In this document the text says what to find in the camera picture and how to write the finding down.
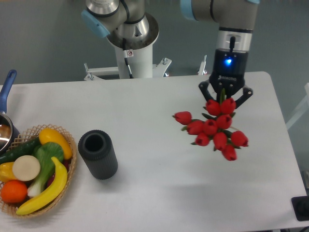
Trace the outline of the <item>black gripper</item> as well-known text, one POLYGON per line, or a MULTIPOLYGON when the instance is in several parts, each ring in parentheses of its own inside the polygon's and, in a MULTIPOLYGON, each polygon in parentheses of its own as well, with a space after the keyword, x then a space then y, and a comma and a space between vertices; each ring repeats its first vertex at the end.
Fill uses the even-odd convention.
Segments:
POLYGON ((244 80, 248 55, 248 52, 231 52, 227 49, 215 50, 214 64, 209 81, 203 81, 198 85, 206 101, 220 99, 223 89, 228 98, 242 91, 242 95, 235 100, 236 109, 238 109, 253 95, 253 89, 245 86, 244 80), (210 84, 217 94, 216 99, 208 91, 210 84))

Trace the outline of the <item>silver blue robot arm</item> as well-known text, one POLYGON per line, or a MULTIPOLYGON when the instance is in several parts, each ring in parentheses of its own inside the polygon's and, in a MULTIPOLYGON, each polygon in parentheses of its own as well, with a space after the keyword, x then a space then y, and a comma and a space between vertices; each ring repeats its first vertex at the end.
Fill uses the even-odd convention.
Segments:
POLYGON ((258 0, 182 0, 181 11, 185 18, 195 21, 213 20, 219 31, 212 73, 199 88, 208 101, 212 99, 208 86, 217 94, 233 97, 240 89, 243 94, 236 100, 241 106, 253 90, 245 85, 244 74, 248 60, 253 29, 260 2, 258 0))

